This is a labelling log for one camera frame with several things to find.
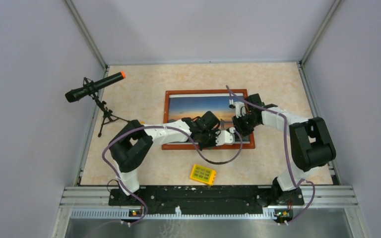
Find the red wooden picture frame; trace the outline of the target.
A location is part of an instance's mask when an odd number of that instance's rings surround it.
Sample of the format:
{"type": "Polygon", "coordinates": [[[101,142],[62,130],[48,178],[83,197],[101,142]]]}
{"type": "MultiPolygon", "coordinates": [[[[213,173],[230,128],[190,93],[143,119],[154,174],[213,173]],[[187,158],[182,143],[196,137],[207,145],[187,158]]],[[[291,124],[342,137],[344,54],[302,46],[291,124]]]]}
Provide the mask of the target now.
{"type": "MultiPolygon", "coordinates": [[[[163,118],[163,123],[166,123],[164,121],[165,119],[165,108],[167,106],[166,100],[168,99],[168,96],[171,94],[205,94],[205,93],[228,93],[226,89],[212,89],[212,90],[170,90],[166,91],[165,94],[165,105],[164,105],[164,118],[163,118]]],[[[233,145],[222,145],[219,148],[214,148],[214,149],[219,149],[219,150],[226,150],[226,149],[239,149],[240,147],[240,142],[238,139],[238,136],[236,137],[236,142],[233,145]]],[[[254,134],[250,134],[248,136],[242,137],[243,139],[243,149],[255,149],[255,139],[254,139],[254,134]]],[[[170,144],[164,144],[161,146],[162,150],[192,150],[194,149],[192,143],[190,141],[187,142],[174,142],[170,144]]]]}

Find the sunset photo print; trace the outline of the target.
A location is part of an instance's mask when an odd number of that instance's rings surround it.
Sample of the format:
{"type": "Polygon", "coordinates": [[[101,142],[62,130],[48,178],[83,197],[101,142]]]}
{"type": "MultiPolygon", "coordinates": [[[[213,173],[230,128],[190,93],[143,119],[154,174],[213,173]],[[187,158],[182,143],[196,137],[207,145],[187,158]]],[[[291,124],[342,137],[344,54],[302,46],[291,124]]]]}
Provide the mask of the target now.
{"type": "Polygon", "coordinates": [[[203,116],[207,111],[213,112],[219,119],[219,128],[228,129],[233,126],[232,117],[235,109],[229,107],[229,94],[171,94],[166,100],[165,122],[173,122],[182,118],[203,116]]]}

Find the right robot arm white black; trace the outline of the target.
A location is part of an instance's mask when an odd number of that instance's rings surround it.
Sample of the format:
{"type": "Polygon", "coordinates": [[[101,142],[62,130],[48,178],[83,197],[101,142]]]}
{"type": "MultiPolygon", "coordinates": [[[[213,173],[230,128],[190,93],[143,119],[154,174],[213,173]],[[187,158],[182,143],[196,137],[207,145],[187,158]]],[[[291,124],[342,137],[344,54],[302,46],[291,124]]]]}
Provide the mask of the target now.
{"type": "Polygon", "coordinates": [[[308,119],[275,104],[266,105],[259,94],[242,101],[230,98],[229,102],[236,113],[232,118],[234,127],[241,136],[252,134],[258,125],[284,134],[287,169],[272,182],[271,198],[275,203],[285,204],[314,171],[335,159],[336,150],[323,118],[308,119]]]}

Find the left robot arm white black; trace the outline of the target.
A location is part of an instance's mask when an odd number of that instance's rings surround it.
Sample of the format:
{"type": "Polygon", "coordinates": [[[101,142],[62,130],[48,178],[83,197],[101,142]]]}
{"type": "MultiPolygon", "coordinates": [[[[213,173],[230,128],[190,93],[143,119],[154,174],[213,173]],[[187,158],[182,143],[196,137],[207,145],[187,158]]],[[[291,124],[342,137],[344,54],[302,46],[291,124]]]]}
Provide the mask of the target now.
{"type": "Polygon", "coordinates": [[[121,181],[120,198],[127,205],[139,199],[137,169],[153,145],[194,141],[199,150],[234,143],[232,134],[219,128],[220,120],[207,111],[201,117],[182,118],[173,122],[148,125],[131,120],[110,141],[107,149],[116,162],[121,181]]]}

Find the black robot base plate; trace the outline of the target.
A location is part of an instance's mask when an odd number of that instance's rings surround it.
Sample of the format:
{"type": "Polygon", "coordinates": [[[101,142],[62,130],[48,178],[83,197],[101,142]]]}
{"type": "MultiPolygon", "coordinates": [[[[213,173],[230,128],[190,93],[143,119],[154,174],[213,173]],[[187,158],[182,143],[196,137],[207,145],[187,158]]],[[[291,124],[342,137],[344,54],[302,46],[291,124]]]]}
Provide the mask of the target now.
{"type": "Polygon", "coordinates": [[[169,214],[179,207],[186,215],[261,214],[268,206],[293,208],[304,203],[299,188],[280,192],[275,186],[260,185],[146,185],[135,197],[114,188],[108,200],[110,206],[147,207],[148,214],[169,214]]]}

